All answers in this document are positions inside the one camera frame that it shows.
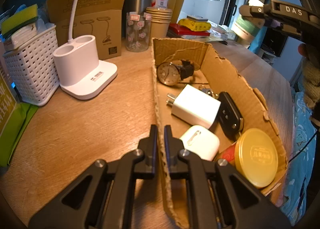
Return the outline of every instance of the lamp base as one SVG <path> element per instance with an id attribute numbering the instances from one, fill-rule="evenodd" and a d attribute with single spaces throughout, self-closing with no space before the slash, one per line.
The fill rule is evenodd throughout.
<path id="1" fill-rule="evenodd" d="M 97 96 L 116 76 L 117 66 L 113 63 L 99 60 L 99 65 L 79 82 L 71 86 L 63 86 L 61 89 L 69 95 L 88 100 Z"/>

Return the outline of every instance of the watch face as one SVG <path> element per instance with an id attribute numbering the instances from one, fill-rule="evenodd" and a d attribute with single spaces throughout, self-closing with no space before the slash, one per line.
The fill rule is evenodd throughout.
<path id="1" fill-rule="evenodd" d="M 178 68 L 172 63 L 162 63 L 157 69 L 158 79 L 167 86 L 173 86 L 180 81 Z"/>

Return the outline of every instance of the screw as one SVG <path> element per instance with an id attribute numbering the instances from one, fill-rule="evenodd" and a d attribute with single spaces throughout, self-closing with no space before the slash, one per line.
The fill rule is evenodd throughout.
<path id="1" fill-rule="evenodd" d="M 103 168 L 105 162 L 104 160 L 96 160 L 96 162 L 94 163 L 98 168 Z"/>
<path id="2" fill-rule="evenodd" d="M 182 155 L 182 157 L 188 156 L 190 154 L 190 151 L 186 150 L 186 149 L 182 149 L 179 151 L 180 155 Z"/>
<path id="3" fill-rule="evenodd" d="M 225 167 L 226 165 L 228 165 L 228 161 L 226 159 L 218 159 L 217 162 L 220 167 Z"/>
<path id="4" fill-rule="evenodd" d="M 141 149 L 136 149 L 134 152 L 133 152 L 134 155 L 136 156 L 140 156 L 143 154 L 143 151 Z"/>

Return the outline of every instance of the paper cup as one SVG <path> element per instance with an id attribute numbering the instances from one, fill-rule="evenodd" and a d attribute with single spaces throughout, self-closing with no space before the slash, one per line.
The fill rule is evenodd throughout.
<path id="1" fill-rule="evenodd" d="M 146 10 L 147 10 L 147 11 L 162 12 L 162 13 L 171 13 L 171 14 L 172 14 L 172 10 L 171 10 L 171 9 L 167 9 L 167 8 L 147 7 Z"/>
<path id="2" fill-rule="evenodd" d="M 164 16 L 164 17 L 168 17 L 168 16 L 172 16 L 172 14 L 171 13 L 156 13 L 156 12 L 151 12 L 151 11 L 146 11 L 147 13 L 150 13 L 150 14 L 152 14 L 152 15 L 154 15 L 154 16 Z"/>
<path id="3" fill-rule="evenodd" d="M 155 21 L 171 21 L 171 17 L 170 18 L 160 18 L 160 17 L 152 17 L 153 20 Z"/>
<path id="4" fill-rule="evenodd" d="M 165 19 L 171 19 L 172 16 L 171 15 L 159 15 L 159 14 L 152 14 L 152 17 L 155 17 L 155 18 L 165 18 Z"/>
<path id="5" fill-rule="evenodd" d="M 164 22 L 164 23 L 167 23 L 167 22 L 171 22 L 171 19 L 156 19 L 156 18 L 152 18 L 151 22 Z"/>
<path id="6" fill-rule="evenodd" d="M 172 12 L 162 12 L 162 11 L 150 11 L 146 9 L 147 12 L 150 12 L 152 14 L 161 14 L 161 15 L 172 15 Z"/>
<path id="7" fill-rule="evenodd" d="M 169 24 L 170 22 L 151 22 L 149 45 L 151 45 L 151 38 L 165 38 L 167 36 Z"/>

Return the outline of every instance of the yellow package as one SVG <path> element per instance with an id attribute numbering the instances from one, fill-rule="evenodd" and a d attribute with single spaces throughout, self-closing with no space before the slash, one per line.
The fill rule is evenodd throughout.
<path id="1" fill-rule="evenodd" d="M 181 19 L 179 20 L 178 25 L 187 27 L 192 31 L 206 31 L 211 28 L 211 24 L 209 22 L 196 22 L 191 19 Z"/>

